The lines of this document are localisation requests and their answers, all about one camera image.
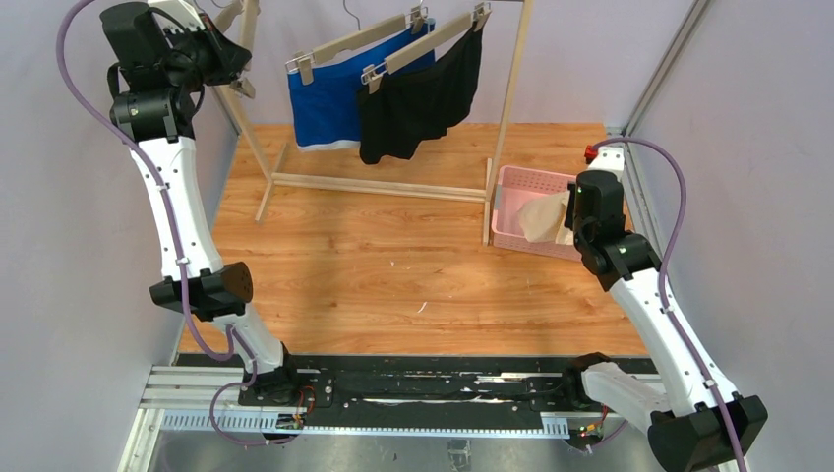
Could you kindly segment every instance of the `blue garment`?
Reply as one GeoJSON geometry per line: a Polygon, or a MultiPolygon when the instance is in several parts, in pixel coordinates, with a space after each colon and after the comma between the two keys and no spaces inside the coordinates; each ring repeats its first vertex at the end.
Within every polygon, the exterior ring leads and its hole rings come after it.
{"type": "MultiPolygon", "coordinates": [[[[362,70],[370,65],[382,64],[390,54],[425,36],[433,23],[431,20],[426,22],[416,34],[411,34],[411,28],[406,29],[339,64],[314,67],[314,79],[308,86],[302,84],[301,74],[290,73],[287,79],[298,148],[322,150],[359,147],[361,130],[356,93],[362,88],[362,70]]],[[[435,52],[431,51],[397,71],[397,74],[414,72],[434,64],[435,52]]]]}

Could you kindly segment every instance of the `floor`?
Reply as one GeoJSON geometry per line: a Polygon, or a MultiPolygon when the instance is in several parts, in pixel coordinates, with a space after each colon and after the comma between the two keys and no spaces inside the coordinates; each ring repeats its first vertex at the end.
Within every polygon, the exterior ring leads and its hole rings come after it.
{"type": "MultiPolygon", "coordinates": [[[[365,166],[357,152],[302,154],[284,172],[478,188],[496,125],[461,125],[412,161],[365,166]]],[[[274,158],[288,126],[261,126],[274,158]]],[[[502,165],[575,174],[601,125],[512,125],[502,165]]],[[[292,352],[332,354],[644,355],[622,310],[580,263],[484,247],[483,206],[278,187],[265,224],[266,181],[241,140],[214,229],[230,262],[255,279],[255,304],[292,352]]],[[[210,345],[219,331],[202,325],[210,345]]],[[[183,352],[197,345],[187,332],[183,352]]]]}

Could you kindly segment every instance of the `wooden clothes rack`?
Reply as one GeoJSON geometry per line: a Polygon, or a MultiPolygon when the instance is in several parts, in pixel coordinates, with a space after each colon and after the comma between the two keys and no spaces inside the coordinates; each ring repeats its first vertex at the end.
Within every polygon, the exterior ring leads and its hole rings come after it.
{"type": "MultiPolygon", "coordinates": [[[[226,102],[227,108],[232,114],[232,117],[237,121],[244,138],[249,142],[252,153],[261,167],[264,177],[267,179],[267,187],[264,191],[264,197],[261,200],[261,205],[255,215],[255,220],[262,223],[267,213],[272,194],[275,186],[298,187],[305,189],[320,189],[333,190],[340,192],[357,192],[366,194],[392,195],[399,197],[417,197],[423,199],[446,200],[456,202],[469,202],[473,204],[480,204],[484,207],[484,225],[482,240],[484,245],[490,243],[490,222],[492,219],[493,198],[495,196],[496,181],[501,163],[501,154],[504,148],[506,137],[506,129],[509,125],[509,115],[512,110],[512,103],[515,97],[515,86],[518,80],[518,71],[521,66],[521,58],[523,56],[524,46],[527,41],[527,29],[530,24],[530,15],[533,8],[534,0],[492,0],[496,2],[515,2],[521,3],[521,18],[518,22],[518,32],[515,38],[515,48],[512,53],[512,65],[509,70],[509,80],[506,85],[506,96],[504,100],[504,109],[501,116],[501,125],[499,128],[498,142],[496,144],[495,154],[492,158],[487,159],[487,168],[484,178],[483,189],[469,189],[459,187],[444,187],[437,185],[424,184],[406,184],[401,182],[383,182],[373,180],[348,179],[339,177],[325,177],[318,175],[306,174],[291,174],[281,172],[284,160],[287,155],[287,144],[284,144],[280,154],[273,164],[269,164],[269,159],[258,141],[255,134],[255,128],[249,121],[249,118],[244,110],[239,97],[235,91],[242,91],[240,87],[233,89],[229,87],[219,88],[220,95],[223,101],[226,102]]],[[[255,17],[257,16],[259,0],[243,0],[244,10],[244,25],[242,27],[241,38],[247,42],[244,45],[249,45],[251,49],[252,42],[254,42],[255,17]]]]}

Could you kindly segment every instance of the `pink basket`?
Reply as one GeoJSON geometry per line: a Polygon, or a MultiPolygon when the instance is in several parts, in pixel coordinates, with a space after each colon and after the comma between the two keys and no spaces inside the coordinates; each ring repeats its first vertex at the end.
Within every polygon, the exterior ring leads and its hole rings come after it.
{"type": "Polygon", "coordinates": [[[493,209],[493,245],[524,253],[540,254],[552,258],[580,261],[581,255],[568,244],[530,243],[518,223],[518,211],[531,200],[567,190],[567,184],[576,177],[544,170],[525,169],[505,165],[501,168],[493,209]]]}

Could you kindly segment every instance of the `gray wall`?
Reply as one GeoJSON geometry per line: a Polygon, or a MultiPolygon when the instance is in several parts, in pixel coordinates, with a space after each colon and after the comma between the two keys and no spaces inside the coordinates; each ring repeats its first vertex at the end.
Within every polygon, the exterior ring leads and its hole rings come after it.
{"type": "MultiPolygon", "coordinates": [[[[3,470],[115,470],[150,365],[169,359],[182,320],[149,299],[160,261],[139,171],[58,76],[71,3],[13,2],[0,33],[3,470]]],[[[74,25],[68,57],[106,111],[115,56],[97,14],[115,2],[99,3],[74,25]]],[[[213,99],[197,128],[213,215],[236,137],[213,99]]]]}
{"type": "MultiPolygon", "coordinates": [[[[672,277],[712,355],[770,420],[753,470],[831,470],[831,2],[717,0],[637,135],[689,185],[672,277]]],[[[663,237],[674,175],[642,152],[663,237]]]]}
{"type": "MultiPolygon", "coordinates": [[[[209,0],[200,5],[213,13],[209,0]]],[[[348,0],[366,27],[408,12],[417,0],[348,0]]],[[[477,0],[426,0],[439,24],[477,0]]],[[[690,0],[538,0],[534,5],[512,120],[622,125],[688,9],[690,0]]],[[[338,0],[262,1],[253,74],[260,123],[291,123],[284,63],[356,31],[338,0]]],[[[492,3],[481,83],[469,121],[497,123],[515,46],[521,4],[492,3]]]]}

